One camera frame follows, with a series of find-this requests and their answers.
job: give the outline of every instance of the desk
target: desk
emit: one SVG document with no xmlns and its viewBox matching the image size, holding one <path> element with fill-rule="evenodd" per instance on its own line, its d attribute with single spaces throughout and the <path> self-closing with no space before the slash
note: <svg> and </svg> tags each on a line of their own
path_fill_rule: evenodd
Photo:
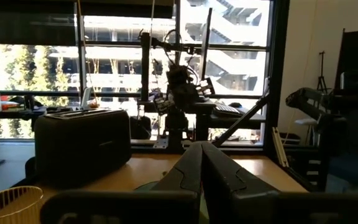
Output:
<svg viewBox="0 0 358 224">
<path fill-rule="evenodd" d="M 140 185 L 160 180 L 162 172 L 169 171 L 180 155 L 134 154 L 129 162 L 98 181 L 84 187 L 90 191 L 131 191 Z M 306 190 L 265 156 L 232 156 L 242 167 L 263 181 L 285 192 L 306 192 Z M 44 191 L 45 198 L 56 190 L 36 184 Z"/>
<path fill-rule="evenodd" d="M 144 111 L 146 113 L 156 113 L 155 105 L 153 102 L 138 102 L 138 105 L 144 105 Z M 195 103 L 192 105 L 186 113 L 196 115 L 196 140 L 207 141 L 209 136 L 209 128 L 230 128 L 239 118 L 221 118 L 212 114 L 212 110 L 215 108 L 215 103 L 208 100 L 204 103 Z M 247 108 L 238 108 L 243 112 L 248 112 Z M 265 122 L 265 117 L 260 114 L 255 114 L 249 121 L 241 123 L 242 129 L 254 129 L 259 130 L 260 124 Z"/>
</svg>

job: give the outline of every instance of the window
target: window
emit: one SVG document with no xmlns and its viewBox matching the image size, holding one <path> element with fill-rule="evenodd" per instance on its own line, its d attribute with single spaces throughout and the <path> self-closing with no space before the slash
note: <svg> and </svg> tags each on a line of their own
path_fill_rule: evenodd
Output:
<svg viewBox="0 0 358 224">
<path fill-rule="evenodd" d="M 6 96 L 6 100 L 10 100 L 15 96 Z M 44 106 L 71 106 L 78 107 L 78 102 L 72 102 L 69 97 L 56 96 L 35 96 L 36 103 Z M 0 119 L 0 139 L 32 139 L 34 132 L 31 130 L 31 120 L 24 121 L 22 119 Z"/>
<path fill-rule="evenodd" d="M 184 43 L 201 43 L 210 7 L 210 44 L 266 46 L 270 1 L 264 0 L 181 0 Z"/>
<path fill-rule="evenodd" d="M 200 56 L 181 56 L 182 64 L 189 60 L 199 73 Z M 216 94 L 258 96 L 264 91 L 265 61 L 265 52 L 209 50 L 205 76 L 212 80 Z"/>
<path fill-rule="evenodd" d="M 76 47 L 0 44 L 0 90 L 73 91 L 74 52 Z"/>
<path fill-rule="evenodd" d="M 208 9 L 212 7 L 205 70 L 216 91 L 211 99 L 226 105 L 238 102 L 245 110 L 251 109 L 264 91 L 266 56 L 271 49 L 267 47 L 270 3 L 264 0 L 181 0 L 172 18 L 152 21 L 145 17 L 146 14 L 121 17 L 95 8 L 97 13 L 82 13 L 85 15 L 83 30 L 77 26 L 72 2 L 62 9 L 53 4 L 45 10 L 42 3 L 37 3 L 35 8 L 25 8 L 25 3 L 21 3 L 23 14 L 4 6 L 0 10 L 0 90 L 8 95 L 4 96 L 7 99 L 18 91 L 22 91 L 22 95 L 51 91 L 54 92 L 51 96 L 36 96 L 35 99 L 45 106 L 77 107 L 81 90 L 92 86 L 100 94 L 97 98 L 100 107 L 126 110 L 129 116 L 137 116 L 142 73 L 149 76 L 149 92 L 158 88 L 166 92 L 169 58 L 175 58 L 175 52 L 152 49 L 149 70 L 145 71 L 139 34 L 150 32 L 152 28 L 152 37 L 175 43 L 179 41 L 176 33 L 167 34 L 180 25 L 181 41 L 200 48 Z M 42 9 L 42 12 L 35 14 L 35 9 Z M 27 30 L 34 32 L 26 36 L 24 31 Z M 4 32 L 11 33 L 12 38 L 3 35 Z M 76 32 L 83 35 L 85 50 L 82 43 L 76 41 Z M 189 64 L 196 73 L 200 72 L 199 55 L 182 52 L 180 63 Z M 165 117 L 157 113 L 145 115 L 151 120 L 151 139 L 156 139 L 158 133 L 163 132 Z M 265 119 L 261 111 L 255 116 L 260 119 L 236 132 L 232 140 L 255 144 L 261 139 L 263 128 L 261 130 L 260 124 Z M 193 129 L 196 116 L 187 114 L 186 117 L 189 129 Z M 29 128 L 29 121 L 0 119 L 0 138 L 32 138 Z M 219 125 L 211 126 L 209 138 L 214 139 L 224 130 Z"/>
<path fill-rule="evenodd" d="M 139 34 L 149 31 L 150 18 L 117 17 L 117 16 L 85 16 L 85 40 L 103 42 L 140 42 Z M 152 36 L 163 40 L 168 31 L 175 29 L 173 19 L 153 19 Z M 175 40 L 175 34 L 167 38 Z"/>
</svg>

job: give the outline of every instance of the glass window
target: glass window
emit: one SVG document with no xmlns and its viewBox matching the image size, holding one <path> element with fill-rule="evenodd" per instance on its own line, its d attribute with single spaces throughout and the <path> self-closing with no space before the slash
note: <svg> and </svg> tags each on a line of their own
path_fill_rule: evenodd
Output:
<svg viewBox="0 0 358 224">
<path fill-rule="evenodd" d="M 212 7 L 210 44 L 266 46 L 269 4 L 264 0 L 181 0 L 183 42 L 201 43 Z"/>
<path fill-rule="evenodd" d="M 216 138 L 220 137 L 225 131 L 226 128 L 209 128 L 208 140 L 213 141 Z M 253 144 L 262 144 L 261 142 L 262 136 L 260 129 L 238 129 L 226 142 L 233 142 L 235 144 L 245 144 L 245 145 L 253 145 Z"/>
<path fill-rule="evenodd" d="M 159 116 L 157 113 L 144 113 L 138 111 L 137 99 L 128 98 L 128 97 L 102 97 L 98 98 L 98 103 L 101 108 L 109 108 L 112 110 L 125 110 L 129 116 L 143 115 L 150 118 L 151 122 L 151 138 L 150 140 L 156 140 L 158 136 L 158 131 L 160 134 L 163 133 L 165 127 L 165 117 L 166 115 Z M 196 123 L 195 114 L 186 114 L 188 119 L 189 129 L 193 129 Z"/>
<path fill-rule="evenodd" d="M 77 65 L 76 47 L 0 44 L 0 90 L 77 91 Z"/>
<path fill-rule="evenodd" d="M 222 103 L 229 105 L 231 103 L 240 103 L 242 108 L 240 110 L 248 112 L 257 102 L 257 100 L 250 99 L 211 99 L 212 102 Z M 262 110 L 259 110 L 252 119 L 258 119 L 261 124 L 264 121 L 262 116 Z M 255 125 L 257 129 L 238 129 L 226 142 L 236 142 L 238 144 L 261 144 L 261 136 L 264 134 L 260 129 L 260 125 Z M 222 135 L 227 129 L 226 128 L 209 128 L 209 140 L 215 140 L 217 137 Z"/>
<path fill-rule="evenodd" d="M 1 96 L 3 100 L 10 100 L 15 96 Z M 68 97 L 57 96 L 35 96 L 34 100 L 43 104 L 44 106 L 73 106 L 77 107 L 79 104 L 72 103 Z M 22 119 L 0 119 L 0 139 L 32 139 L 34 132 L 31 130 L 31 121 L 24 121 Z"/>
<path fill-rule="evenodd" d="M 150 18 L 117 17 L 117 16 L 85 16 L 85 40 L 140 42 L 141 30 L 149 32 Z M 175 18 L 153 19 L 152 36 L 163 40 L 168 31 L 175 29 Z M 175 40 L 175 34 L 167 38 Z"/>
<path fill-rule="evenodd" d="M 265 52 L 209 50 L 205 76 L 212 80 L 216 94 L 262 95 L 265 61 Z M 188 63 L 196 73 L 199 73 L 199 55 L 183 53 L 181 64 Z"/>
<path fill-rule="evenodd" d="M 86 86 L 96 91 L 113 93 L 140 93 L 142 87 L 142 49 L 122 47 L 86 48 Z M 174 60 L 174 53 L 168 55 Z M 165 73 L 168 58 L 162 49 L 153 49 L 150 57 L 149 91 L 167 89 Z M 79 87 L 77 73 L 70 75 L 70 86 Z"/>
</svg>

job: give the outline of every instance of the white wall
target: white wall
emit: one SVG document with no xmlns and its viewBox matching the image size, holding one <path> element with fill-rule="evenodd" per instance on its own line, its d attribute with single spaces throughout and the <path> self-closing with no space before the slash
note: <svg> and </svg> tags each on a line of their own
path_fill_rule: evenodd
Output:
<svg viewBox="0 0 358 224">
<path fill-rule="evenodd" d="M 285 105 L 285 98 L 301 87 L 317 87 L 321 51 L 326 52 L 324 76 L 327 87 L 334 86 L 343 28 L 358 30 L 358 0 L 291 0 L 278 118 L 281 132 L 287 132 L 291 126 L 291 133 L 302 138 L 306 136 L 307 127 L 293 121 L 307 118 L 307 115 L 296 110 L 291 119 L 295 110 Z"/>
</svg>

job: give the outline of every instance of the metal frame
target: metal frame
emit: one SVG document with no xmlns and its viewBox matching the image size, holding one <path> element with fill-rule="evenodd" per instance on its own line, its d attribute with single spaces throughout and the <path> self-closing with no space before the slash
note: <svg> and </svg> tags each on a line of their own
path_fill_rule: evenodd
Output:
<svg viewBox="0 0 358 224">
<path fill-rule="evenodd" d="M 290 0 L 274 1 L 272 4 L 272 18 L 269 27 L 271 29 L 269 45 L 271 46 L 271 52 L 268 68 L 269 91 L 272 97 L 268 102 L 266 113 L 264 149 L 266 155 L 277 162 L 277 154 L 274 150 L 273 136 L 270 130 L 273 127 L 277 127 L 278 124 Z"/>
<path fill-rule="evenodd" d="M 180 30 L 180 1 L 175 0 L 176 2 L 176 30 Z M 270 93 L 271 99 L 268 102 L 267 106 L 267 117 L 266 117 L 266 128 L 264 133 L 264 146 L 239 146 L 241 149 L 237 148 L 235 150 L 228 149 L 225 150 L 225 146 L 222 147 L 228 153 L 233 154 L 250 154 L 252 151 L 261 153 L 263 148 L 263 154 L 268 154 L 270 158 L 271 151 L 273 150 L 273 142 L 270 134 L 271 128 L 277 126 L 278 119 L 278 107 L 280 101 L 280 89 L 282 81 L 282 68 L 283 68 L 283 58 L 285 50 L 285 33 L 287 30 L 287 18 L 288 18 L 288 5 L 289 0 L 284 1 L 273 1 L 270 0 L 270 14 L 268 22 L 268 36 L 267 36 L 267 46 L 248 46 L 248 45 L 222 45 L 222 44 L 210 44 L 209 50 L 227 50 L 227 51 L 257 51 L 257 52 L 266 52 L 266 69 L 265 72 L 268 77 L 270 77 Z M 75 14 L 76 14 L 76 43 L 78 47 L 79 55 L 79 74 L 80 76 L 80 92 L 82 95 L 83 90 L 86 88 L 86 55 L 85 48 L 83 45 L 84 30 L 83 30 L 83 17 L 81 17 L 78 12 L 78 6 L 75 4 Z M 176 37 L 176 42 L 179 43 L 178 34 Z M 106 42 L 106 41 L 86 41 L 87 46 L 103 46 L 103 47 L 135 47 L 141 48 L 140 42 Z M 192 45 L 196 48 L 201 48 L 201 44 L 186 44 Z M 178 54 L 176 54 L 175 60 L 179 60 Z M 149 63 L 142 65 L 142 69 L 149 67 Z M 142 77 L 142 84 L 146 87 L 149 82 L 146 79 L 148 77 Z M 133 97 L 133 98 L 142 98 L 146 100 L 149 97 L 149 93 L 146 92 L 148 88 L 144 88 L 141 93 L 96 93 L 96 96 L 105 96 L 105 97 Z M 34 96 L 78 96 L 77 91 L 1 91 L 3 95 L 27 95 L 32 94 Z M 260 96 L 245 96 L 245 95 L 213 95 L 210 98 L 226 98 L 226 99 L 252 99 L 257 100 Z"/>
</svg>

